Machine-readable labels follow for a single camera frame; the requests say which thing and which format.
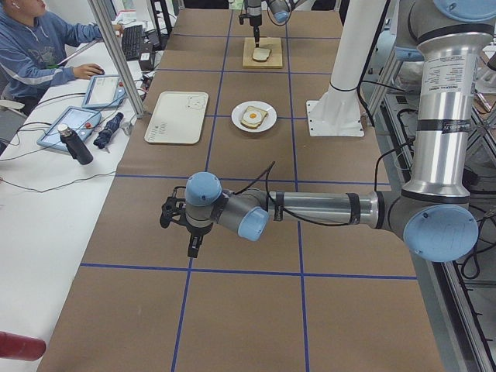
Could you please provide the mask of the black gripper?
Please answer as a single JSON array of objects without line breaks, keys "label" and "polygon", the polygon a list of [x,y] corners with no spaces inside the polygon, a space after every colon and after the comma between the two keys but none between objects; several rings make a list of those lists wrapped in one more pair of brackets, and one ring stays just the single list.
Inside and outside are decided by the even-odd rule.
[{"label": "black gripper", "polygon": [[198,257],[203,237],[209,234],[212,230],[212,224],[206,226],[193,226],[190,222],[186,223],[187,230],[190,233],[190,239],[188,244],[188,256]]},{"label": "black gripper", "polygon": [[260,26],[261,15],[251,15],[249,17],[250,25],[253,27],[253,39],[255,47],[260,45]]}]

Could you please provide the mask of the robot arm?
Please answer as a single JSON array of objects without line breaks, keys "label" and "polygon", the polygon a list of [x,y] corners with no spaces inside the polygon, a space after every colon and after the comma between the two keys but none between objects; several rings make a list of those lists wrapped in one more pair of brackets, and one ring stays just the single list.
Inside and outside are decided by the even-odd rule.
[{"label": "robot arm", "polygon": [[[261,0],[243,1],[241,12],[239,14],[239,24],[242,25],[244,23],[244,20],[247,19],[250,26],[253,28],[255,47],[260,46],[260,27],[263,23],[262,3],[263,1]],[[290,19],[292,12],[300,5],[306,3],[306,1],[270,0],[266,1],[266,3],[269,14],[273,16],[274,20],[279,25],[282,23],[286,23]]]},{"label": "robot arm", "polygon": [[463,186],[477,63],[492,40],[493,1],[401,1],[395,56],[423,64],[410,180],[399,192],[368,195],[284,193],[246,188],[231,192],[208,172],[189,177],[180,221],[196,257],[214,224],[255,241],[266,224],[291,217],[321,226],[366,224],[401,238],[425,260],[448,262],[478,239]]}]

